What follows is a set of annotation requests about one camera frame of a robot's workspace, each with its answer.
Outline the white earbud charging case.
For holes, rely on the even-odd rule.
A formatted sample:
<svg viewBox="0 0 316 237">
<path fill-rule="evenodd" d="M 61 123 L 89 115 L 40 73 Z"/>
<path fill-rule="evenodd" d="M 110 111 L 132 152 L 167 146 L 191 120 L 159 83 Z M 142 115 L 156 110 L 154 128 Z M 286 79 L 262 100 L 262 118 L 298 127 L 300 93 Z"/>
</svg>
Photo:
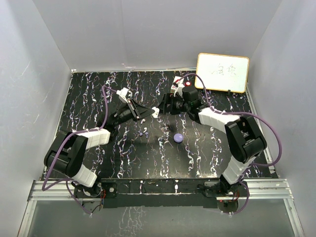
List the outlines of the white earbud charging case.
<svg viewBox="0 0 316 237">
<path fill-rule="evenodd" d="M 159 115 L 159 108 L 157 108 L 157 107 L 152 107 L 152 110 L 153 110 L 154 112 L 151 114 L 151 116 L 152 116 L 153 118 L 157 119 L 157 118 L 158 118 L 158 115 Z"/>
</svg>

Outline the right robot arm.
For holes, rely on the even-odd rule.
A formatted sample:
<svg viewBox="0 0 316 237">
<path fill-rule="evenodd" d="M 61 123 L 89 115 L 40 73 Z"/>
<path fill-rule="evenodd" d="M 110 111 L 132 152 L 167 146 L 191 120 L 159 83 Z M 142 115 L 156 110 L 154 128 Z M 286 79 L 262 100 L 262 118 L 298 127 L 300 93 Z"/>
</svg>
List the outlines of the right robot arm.
<svg viewBox="0 0 316 237">
<path fill-rule="evenodd" d="M 231 159 L 220 176 L 220 190 L 226 196 L 237 191 L 237 183 L 244 171 L 267 147 L 252 114 L 231 115 L 215 111 L 199 97 L 198 91 L 192 86 L 184 87 L 181 95 L 164 94 L 158 109 L 161 114 L 177 115 L 186 112 L 191 120 L 226 134 Z"/>
</svg>

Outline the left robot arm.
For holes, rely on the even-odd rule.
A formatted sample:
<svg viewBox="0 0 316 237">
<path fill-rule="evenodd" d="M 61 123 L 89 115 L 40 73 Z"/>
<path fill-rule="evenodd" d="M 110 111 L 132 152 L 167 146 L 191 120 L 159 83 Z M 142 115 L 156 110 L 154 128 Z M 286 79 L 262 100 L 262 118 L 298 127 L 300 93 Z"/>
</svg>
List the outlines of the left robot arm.
<svg viewBox="0 0 316 237">
<path fill-rule="evenodd" d="M 85 186 L 86 193 L 97 197 L 102 185 L 97 182 L 97 174 L 83 165 L 85 151 L 112 141 L 120 124 L 128 120 L 138 121 L 155 112 L 157 108 L 146 108 L 128 99 L 118 111 L 105 115 L 106 123 L 100 127 L 73 133 L 59 132 L 44 158 L 44 165 L 77 181 Z"/>
</svg>

